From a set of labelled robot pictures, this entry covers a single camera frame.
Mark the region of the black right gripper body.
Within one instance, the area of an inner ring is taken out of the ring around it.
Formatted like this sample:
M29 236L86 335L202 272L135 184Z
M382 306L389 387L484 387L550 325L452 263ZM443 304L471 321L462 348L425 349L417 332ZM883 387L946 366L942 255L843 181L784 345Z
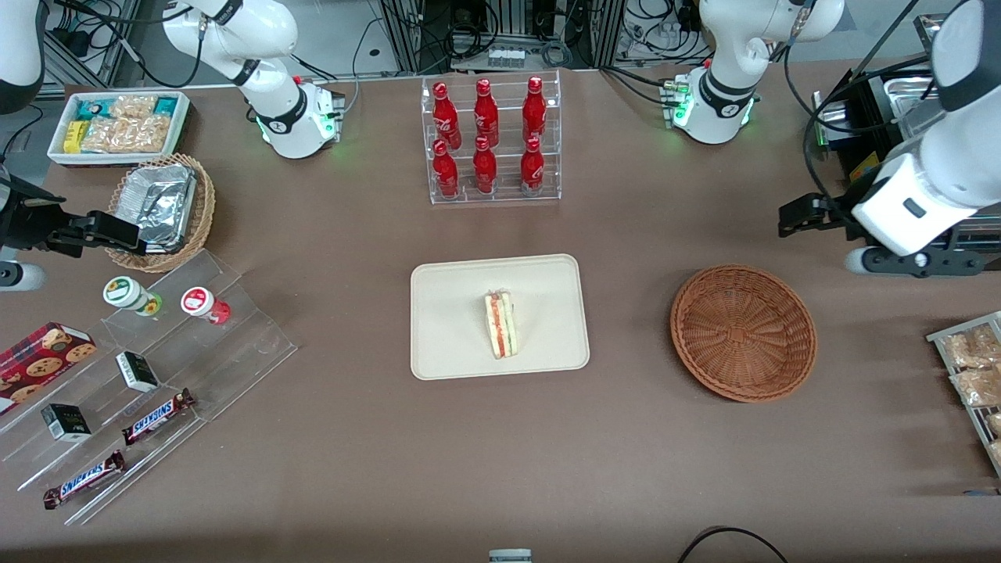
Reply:
M60 245L50 246L49 238L66 225L61 204L65 197L53 195L18 176L3 176L7 196L2 204L2 245L11 249L38 249L65 254Z

